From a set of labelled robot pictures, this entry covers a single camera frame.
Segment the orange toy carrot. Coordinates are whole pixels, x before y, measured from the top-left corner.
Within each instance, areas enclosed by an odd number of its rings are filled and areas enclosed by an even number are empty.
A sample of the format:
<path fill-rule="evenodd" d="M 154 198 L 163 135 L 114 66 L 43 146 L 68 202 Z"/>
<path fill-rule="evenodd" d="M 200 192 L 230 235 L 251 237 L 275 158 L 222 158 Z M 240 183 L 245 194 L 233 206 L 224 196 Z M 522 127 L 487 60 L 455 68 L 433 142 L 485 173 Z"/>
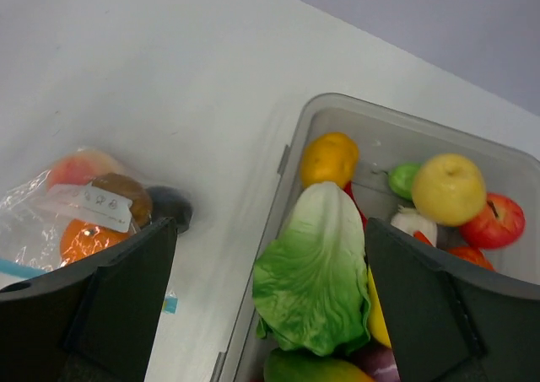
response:
<path fill-rule="evenodd" d="M 427 245 L 435 247 L 433 244 L 422 232 L 415 231 L 413 237 L 419 241 L 424 242 Z M 457 246 L 446 250 L 447 253 L 452 254 L 456 257 L 463 259 L 464 261 L 469 261 L 472 264 L 485 268 L 494 272 L 494 267 L 491 262 L 483 255 L 482 251 L 470 246 Z"/>

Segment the dark purple toy plum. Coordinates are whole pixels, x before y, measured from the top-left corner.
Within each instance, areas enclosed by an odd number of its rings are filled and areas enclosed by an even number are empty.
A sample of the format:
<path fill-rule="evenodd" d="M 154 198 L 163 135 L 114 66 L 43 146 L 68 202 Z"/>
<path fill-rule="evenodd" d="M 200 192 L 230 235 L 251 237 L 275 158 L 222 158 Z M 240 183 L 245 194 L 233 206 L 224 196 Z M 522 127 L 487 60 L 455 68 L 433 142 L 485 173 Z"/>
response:
<path fill-rule="evenodd" d="M 146 189 L 153 203 L 151 221 L 173 218 L 178 234 L 190 228 L 193 215 L 191 203 L 176 189 L 168 186 L 150 186 Z"/>

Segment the brown toy kiwi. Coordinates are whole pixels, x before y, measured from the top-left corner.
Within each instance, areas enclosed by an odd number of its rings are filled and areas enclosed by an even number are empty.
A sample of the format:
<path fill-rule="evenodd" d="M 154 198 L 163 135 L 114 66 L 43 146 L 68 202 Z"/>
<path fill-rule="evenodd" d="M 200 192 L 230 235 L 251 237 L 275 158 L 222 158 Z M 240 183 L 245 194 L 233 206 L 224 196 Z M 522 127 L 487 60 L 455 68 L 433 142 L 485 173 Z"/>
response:
<path fill-rule="evenodd" d="M 94 178 L 91 185 L 130 200 L 132 202 L 130 212 L 139 228 L 150 223 L 153 201 L 144 187 L 132 177 L 107 173 Z"/>

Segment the orange toy tangerine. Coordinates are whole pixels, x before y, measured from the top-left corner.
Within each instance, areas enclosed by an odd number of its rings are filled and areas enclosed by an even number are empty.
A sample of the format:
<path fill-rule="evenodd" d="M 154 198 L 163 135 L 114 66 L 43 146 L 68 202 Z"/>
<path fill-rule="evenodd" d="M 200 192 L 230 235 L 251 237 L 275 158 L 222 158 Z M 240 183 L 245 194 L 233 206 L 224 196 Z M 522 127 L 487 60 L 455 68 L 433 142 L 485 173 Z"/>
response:
<path fill-rule="evenodd" d="M 74 219 L 65 228 L 59 251 L 61 266 L 72 264 L 128 239 L 129 233 L 117 232 L 94 223 Z"/>

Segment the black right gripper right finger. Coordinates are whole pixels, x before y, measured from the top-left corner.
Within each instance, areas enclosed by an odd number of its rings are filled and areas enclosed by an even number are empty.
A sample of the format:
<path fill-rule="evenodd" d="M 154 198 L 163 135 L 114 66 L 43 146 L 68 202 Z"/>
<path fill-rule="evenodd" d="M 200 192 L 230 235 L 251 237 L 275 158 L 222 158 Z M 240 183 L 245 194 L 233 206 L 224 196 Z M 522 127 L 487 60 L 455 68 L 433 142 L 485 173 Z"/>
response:
<path fill-rule="evenodd" d="M 365 247 L 403 381 L 537 381 L 539 287 L 380 219 Z"/>

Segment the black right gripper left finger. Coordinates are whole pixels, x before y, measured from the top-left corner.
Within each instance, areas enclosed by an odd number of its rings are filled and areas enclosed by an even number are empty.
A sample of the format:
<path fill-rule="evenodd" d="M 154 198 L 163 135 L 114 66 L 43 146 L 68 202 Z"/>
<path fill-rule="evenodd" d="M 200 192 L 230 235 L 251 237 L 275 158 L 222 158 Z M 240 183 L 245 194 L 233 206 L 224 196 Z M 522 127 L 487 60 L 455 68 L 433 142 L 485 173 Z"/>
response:
<path fill-rule="evenodd" d="M 71 265 L 1 290 L 3 381 L 142 381 L 176 250 L 162 218 Z"/>

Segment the orange pink toy peach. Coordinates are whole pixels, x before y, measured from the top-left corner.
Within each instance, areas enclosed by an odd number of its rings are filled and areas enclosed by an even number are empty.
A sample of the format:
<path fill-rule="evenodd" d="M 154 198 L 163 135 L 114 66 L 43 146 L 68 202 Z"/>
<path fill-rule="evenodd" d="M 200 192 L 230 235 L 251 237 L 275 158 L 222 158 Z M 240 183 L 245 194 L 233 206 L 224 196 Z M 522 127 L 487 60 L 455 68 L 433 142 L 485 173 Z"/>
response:
<path fill-rule="evenodd" d="M 46 177 L 49 191 L 59 184 L 86 185 L 94 178 L 109 173 L 124 175 L 125 167 L 109 154 L 96 149 L 83 149 L 56 161 Z"/>

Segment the yellow toy pear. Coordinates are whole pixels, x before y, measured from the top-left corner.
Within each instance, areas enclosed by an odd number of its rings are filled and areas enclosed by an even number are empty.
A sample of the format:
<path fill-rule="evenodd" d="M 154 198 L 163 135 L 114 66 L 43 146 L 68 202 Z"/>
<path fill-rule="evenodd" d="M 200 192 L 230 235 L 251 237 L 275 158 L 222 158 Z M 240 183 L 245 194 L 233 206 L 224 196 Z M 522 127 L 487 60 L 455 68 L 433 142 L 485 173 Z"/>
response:
<path fill-rule="evenodd" d="M 381 303 L 376 291 L 375 280 L 370 268 L 368 268 L 368 294 L 371 307 L 367 325 L 370 334 L 383 346 L 392 348 Z"/>

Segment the clear zip top bag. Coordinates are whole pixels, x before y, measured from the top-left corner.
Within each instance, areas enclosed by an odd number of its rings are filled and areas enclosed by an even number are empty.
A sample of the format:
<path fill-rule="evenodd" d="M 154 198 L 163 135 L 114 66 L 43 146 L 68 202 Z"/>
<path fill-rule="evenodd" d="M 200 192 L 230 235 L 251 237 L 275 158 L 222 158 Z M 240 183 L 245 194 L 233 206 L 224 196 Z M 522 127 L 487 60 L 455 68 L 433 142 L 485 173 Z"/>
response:
<path fill-rule="evenodd" d="M 124 175 L 138 181 L 145 190 L 159 186 L 140 180 L 134 170 L 124 167 Z M 154 223 L 150 219 L 149 224 L 139 228 L 130 212 L 130 200 L 94 187 L 91 181 L 81 186 L 59 184 L 48 191 L 46 177 L 50 168 L 1 195 L 3 287 L 64 267 L 59 244 L 74 219 L 129 233 L 129 237 Z"/>

